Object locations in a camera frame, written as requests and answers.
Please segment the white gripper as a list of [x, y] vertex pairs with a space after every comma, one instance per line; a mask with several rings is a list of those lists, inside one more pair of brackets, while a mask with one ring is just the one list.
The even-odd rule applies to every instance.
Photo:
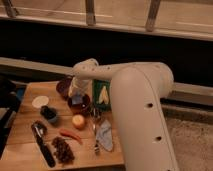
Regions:
[[72, 97], [74, 95], [84, 96], [87, 92], [87, 89], [90, 83], [91, 83], [90, 80], [74, 77], [68, 89], [68, 96], [69, 97]]

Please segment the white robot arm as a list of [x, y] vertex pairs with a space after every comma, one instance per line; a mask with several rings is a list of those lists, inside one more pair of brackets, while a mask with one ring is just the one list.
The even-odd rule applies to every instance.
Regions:
[[171, 69], [161, 62], [73, 66], [79, 80], [106, 80], [126, 171], [180, 171], [160, 100], [172, 91]]

